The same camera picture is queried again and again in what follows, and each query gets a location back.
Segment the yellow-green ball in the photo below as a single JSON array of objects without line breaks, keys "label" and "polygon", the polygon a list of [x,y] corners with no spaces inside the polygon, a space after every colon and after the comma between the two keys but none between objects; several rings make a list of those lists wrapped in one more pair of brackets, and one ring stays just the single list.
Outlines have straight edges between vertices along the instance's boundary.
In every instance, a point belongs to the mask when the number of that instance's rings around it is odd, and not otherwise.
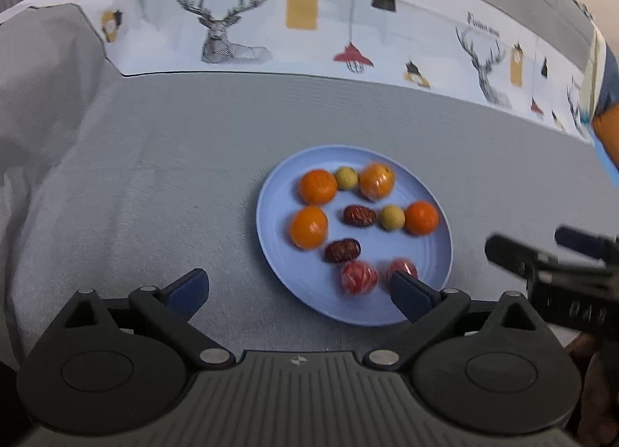
[{"label": "yellow-green ball", "polygon": [[398,230],[404,227],[406,217],[402,208],[389,204],[381,210],[378,219],[386,230]]},{"label": "yellow-green ball", "polygon": [[335,172],[335,180],[339,190],[350,191],[359,183],[359,175],[354,169],[343,166]]}]

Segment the triangular hole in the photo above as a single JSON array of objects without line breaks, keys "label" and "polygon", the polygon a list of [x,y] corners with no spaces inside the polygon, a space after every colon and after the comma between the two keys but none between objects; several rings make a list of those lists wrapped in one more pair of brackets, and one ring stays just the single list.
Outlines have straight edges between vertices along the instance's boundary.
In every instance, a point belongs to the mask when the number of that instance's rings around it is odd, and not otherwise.
[{"label": "triangular hole", "polygon": [[81,326],[96,325],[95,311],[92,310],[90,302],[80,302],[73,314],[70,315],[67,322],[64,324],[65,328],[78,328]]},{"label": "triangular hole", "polygon": [[508,308],[501,325],[505,328],[516,328],[518,330],[535,330],[535,325],[519,304],[512,304]]}]

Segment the red ball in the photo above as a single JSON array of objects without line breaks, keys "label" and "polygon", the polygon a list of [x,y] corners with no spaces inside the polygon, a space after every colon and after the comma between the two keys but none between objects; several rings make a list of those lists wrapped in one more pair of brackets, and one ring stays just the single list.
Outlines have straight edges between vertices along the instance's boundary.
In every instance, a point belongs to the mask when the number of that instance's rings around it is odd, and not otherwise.
[{"label": "red ball", "polygon": [[378,283],[378,273],[362,260],[348,262],[342,268],[342,288],[351,295],[371,292]]},{"label": "red ball", "polygon": [[385,281],[389,281],[391,275],[395,273],[395,271],[402,271],[410,274],[415,279],[419,279],[419,276],[417,276],[417,268],[412,260],[405,258],[393,259],[391,264],[389,264],[389,269],[385,272]]}]

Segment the orange fruit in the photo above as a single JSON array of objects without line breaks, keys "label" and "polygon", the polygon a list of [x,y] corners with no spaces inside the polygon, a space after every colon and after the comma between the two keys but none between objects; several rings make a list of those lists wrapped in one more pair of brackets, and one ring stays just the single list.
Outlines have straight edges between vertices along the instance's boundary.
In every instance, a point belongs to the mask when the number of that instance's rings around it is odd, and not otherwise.
[{"label": "orange fruit", "polygon": [[299,194],[307,204],[322,206],[337,194],[335,176],[326,170],[312,170],[299,182]]},{"label": "orange fruit", "polygon": [[290,222],[290,239],[301,249],[314,249],[324,243],[329,220],[318,206],[306,206]]},{"label": "orange fruit", "polygon": [[427,201],[415,201],[404,212],[404,226],[411,234],[425,236],[438,225],[438,211]]},{"label": "orange fruit", "polygon": [[370,201],[378,201],[391,194],[395,173],[388,166],[373,162],[359,175],[359,190]]}]

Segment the blue plate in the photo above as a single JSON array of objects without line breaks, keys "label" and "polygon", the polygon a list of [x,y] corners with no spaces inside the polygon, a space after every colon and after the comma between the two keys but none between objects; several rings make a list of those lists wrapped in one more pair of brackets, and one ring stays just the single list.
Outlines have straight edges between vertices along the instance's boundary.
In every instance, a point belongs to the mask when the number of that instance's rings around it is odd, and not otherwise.
[{"label": "blue plate", "polygon": [[[361,171],[372,161],[395,170],[395,187],[389,197],[369,203],[356,191],[340,191],[323,206],[329,218],[328,241],[355,238],[361,244],[360,259],[377,267],[382,274],[389,261],[406,257],[415,263],[419,279],[440,290],[450,275],[453,250],[451,231],[445,214],[428,188],[409,170],[380,154],[359,147],[322,145],[308,148],[287,158],[268,176],[258,197],[256,227],[262,251],[281,282],[299,300],[326,316],[362,326],[385,326],[404,321],[403,314],[391,302],[380,285],[370,294],[356,297],[345,294],[340,286],[341,265],[323,261],[324,246],[302,251],[290,241],[290,220],[303,206],[297,186],[310,170],[335,172],[341,166]],[[363,204],[376,212],[387,204],[406,208],[424,200],[439,211],[440,223],[432,234],[413,237],[404,230],[386,232],[375,226],[358,229],[341,222],[342,211],[349,204]]]}]

